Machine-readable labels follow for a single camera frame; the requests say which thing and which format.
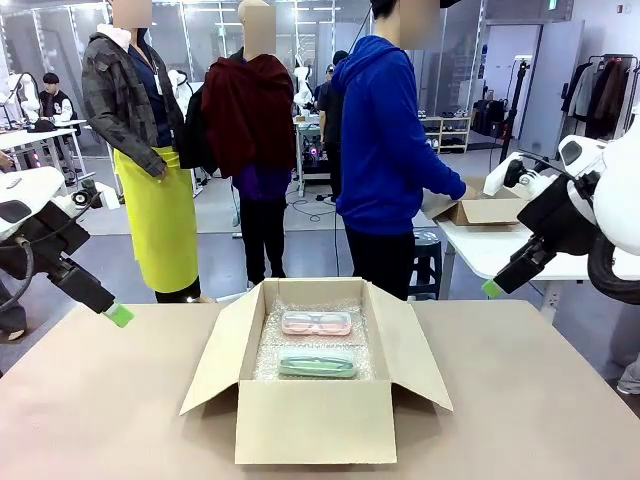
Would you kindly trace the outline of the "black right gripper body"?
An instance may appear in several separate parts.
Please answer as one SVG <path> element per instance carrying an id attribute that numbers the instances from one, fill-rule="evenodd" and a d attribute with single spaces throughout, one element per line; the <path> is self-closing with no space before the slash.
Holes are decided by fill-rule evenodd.
<path id="1" fill-rule="evenodd" d="M 575 206 L 569 195 L 574 182 L 560 175 L 538 196 L 529 201 L 517 219 L 531 232 L 529 241 L 516 251 L 523 255 L 527 249 L 539 246 L 549 255 L 566 253 L 587 255 L 598 229 Z"/>

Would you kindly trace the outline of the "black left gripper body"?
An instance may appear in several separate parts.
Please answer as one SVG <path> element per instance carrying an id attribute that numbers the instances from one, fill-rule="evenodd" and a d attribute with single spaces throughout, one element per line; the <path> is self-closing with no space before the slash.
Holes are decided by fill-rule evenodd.
<path id="1" fill-rule="evenodd" d="M 69 256 L 90 239 L 90 234 L 53 200 L 16 231 L 16 245 L 27 242 L 35 261 L 35 272 L 45 273 L 52 283 L 61 281 L 76 264 Z"/>

